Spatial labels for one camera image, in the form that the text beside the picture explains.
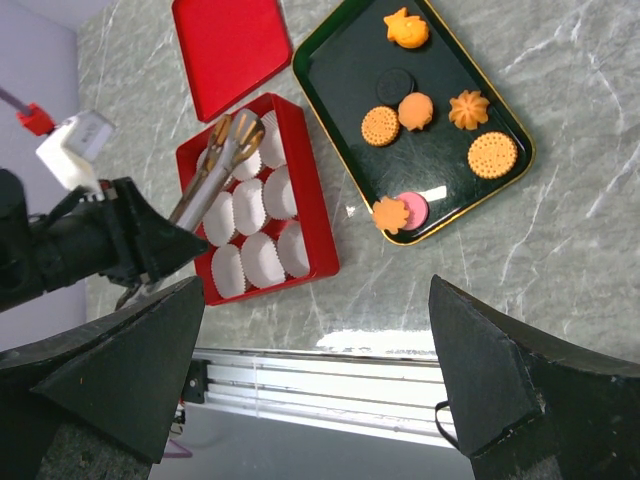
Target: gray wall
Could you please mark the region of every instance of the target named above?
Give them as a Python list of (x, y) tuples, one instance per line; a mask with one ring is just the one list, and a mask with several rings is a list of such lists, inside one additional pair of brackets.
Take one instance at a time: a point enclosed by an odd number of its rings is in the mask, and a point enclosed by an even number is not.
[(112, 0), (13, 0), (52, 22), (77, 31), (78, 27)]
[[(55, 120), (78, 111), (76, 35), (10, 0), (0, 0), (0, 85), (41, 105)], [(24, 130), (0, 102), (0, 166), (25, 185), (29, 211), (49, 212), (64, 190), (38, 160), (42, 139)], [(84, 283), (0, 313), (0, 351), (85, 321)]]
[(307, 427), (187, 406), (178, 440), (193, 457), (167, 458), (150, 480), (473, 480), (452, 448)]

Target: pink cookie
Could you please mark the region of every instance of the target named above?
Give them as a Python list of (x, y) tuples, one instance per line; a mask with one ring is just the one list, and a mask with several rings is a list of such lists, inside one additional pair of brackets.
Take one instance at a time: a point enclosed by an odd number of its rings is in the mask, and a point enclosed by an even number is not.
[(409, 218), (403, 230), (415, 230), (427, 221), (429, 205), (422, 195), (415, 192), (405, 192), (396, 198), (402, 200), (409, 210)]

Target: orange cookie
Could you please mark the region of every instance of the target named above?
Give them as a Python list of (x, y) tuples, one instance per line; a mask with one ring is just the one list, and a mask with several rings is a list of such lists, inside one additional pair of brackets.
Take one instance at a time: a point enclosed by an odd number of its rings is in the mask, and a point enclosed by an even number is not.
[(429, 38), (427, 22), (418, 15), (407, 17), (407, 7), (402, 7), (393, 15), (384, 17), (384, 23), (389, 27), (387, 39), (401, 47), (418, 48)]
[(476, 138), (469, 148), (469, 167), (480, 178), (500, 178), (516, 164), (518, 149), (509, 135), (489, 132)]
[(373, 221), (380, 230), (389, 230), (393, 235), (406, 227), (409, 220), (409, 210), (402, 200), (382, 197), (373, 204)]
[(389, 107), (376, 107), (362, 120), (362, 136), (374, 147), (389, 145), (400, 131), (398, 115)]
[(398, 120), (409, 130), (422, 130), (433, 118), (433, 102), (424, 93), (410, 93), (400, 102)]
[(449, 103), (451, 104), (449, 120), (460, 129), (475, 130), (479, 123), (489, 121), (489, 115), (487, 115), (489, 100), (478, 91), (465, 90), (458, 98), (449, 100)]

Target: pastry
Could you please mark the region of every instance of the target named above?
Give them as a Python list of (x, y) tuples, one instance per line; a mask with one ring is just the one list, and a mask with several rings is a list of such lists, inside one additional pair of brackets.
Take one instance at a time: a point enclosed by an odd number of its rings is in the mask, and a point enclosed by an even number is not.
[(388, 230), (395, 235), (407, 225), (409, 210), (402, 200), (383, 197), (373, 204), (373, 221), (380, 230)]
[(415, 230), (427, 221), (429, 217), (429, 204), (422, 195), (416, 192), (405, 192), (396, 198), (402, 200), (407, 210), (409, 210), (407, 224), (402, 227), (403, 230)]
[(475, 139), (468, 158), (469, 167), (480, 178), (500, 178), (516, 164), (518, 149), (506, 133), (489, 132)]
[(415, 82), (409, 72), (401, 68), (387, 70), (376, 84), (376, 95), (381, 103), (397, 107), (404, 97), (413, 92)]
[(449, 120), (459, 129), (475, 130), (479, 123), (486, 123), (489, 120), (487, 115), (489, 100), (479, 91), (465, 90), (458, 98), (449, 100), (449, 103), (451, 104)]
[(398, 121), (408, 130), (422, 130), (433, 118), (433, 102), (424, 93), (407, 95), (398, 107)]
[(418, 48), (429, 38), (427, 22), (418, 15), (407, 17), (407, 7), (402, 7), (393, 15), (384, 17), (387, 39), (404, 48)]
[(400, 131), (398, 115), (389, 107), (376, 107), (362, 120), (362, 137), (374, 147), (389, 145)]

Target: red connector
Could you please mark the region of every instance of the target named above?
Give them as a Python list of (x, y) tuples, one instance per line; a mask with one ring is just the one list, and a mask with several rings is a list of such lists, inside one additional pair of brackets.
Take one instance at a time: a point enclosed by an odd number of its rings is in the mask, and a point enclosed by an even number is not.
[(16, 117), (18, 117), (22, 126), (37, 136), (51, 133), (56, 125), (47, 112), (35, 103), (30, 103), (29, 109), (31, 110), (31, 115), (25, 115), (22, 112), (16, 113)]

